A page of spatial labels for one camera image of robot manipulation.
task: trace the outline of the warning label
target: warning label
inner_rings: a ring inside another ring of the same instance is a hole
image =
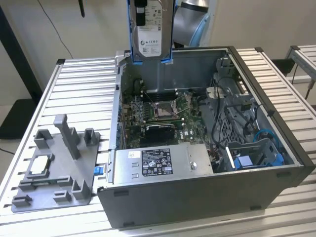
[[[170,149],[142,151],[144,176],[172,174]]]

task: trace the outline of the aluminum extrusion table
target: aluminum extrusion table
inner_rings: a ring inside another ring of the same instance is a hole
[[[264,52],[241,49],[239,54],[270,97],[289,128],[316,163],[316,113]],[[296,188],[284,190],[266,210],[172,224],[112,229],[96,196],[104,176],[96,176],[93,197],[86,206],[11,212],[12,197],[35,149],[39,128],[58,133],[54,115],[68,114],[78,132],[93,127],[101,133],[97,164],[108,162],[108,138],[115,89],[115,59],[59,62],[49,80],[21,144],[0,186],[0,235],[4,236],[315,236],[316,172]]]

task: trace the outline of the blue clip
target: blue clip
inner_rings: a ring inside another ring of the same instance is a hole
[[[95,176],[103,175],[103,166],[96,166],[96,167],[94,167],[93,174]]]

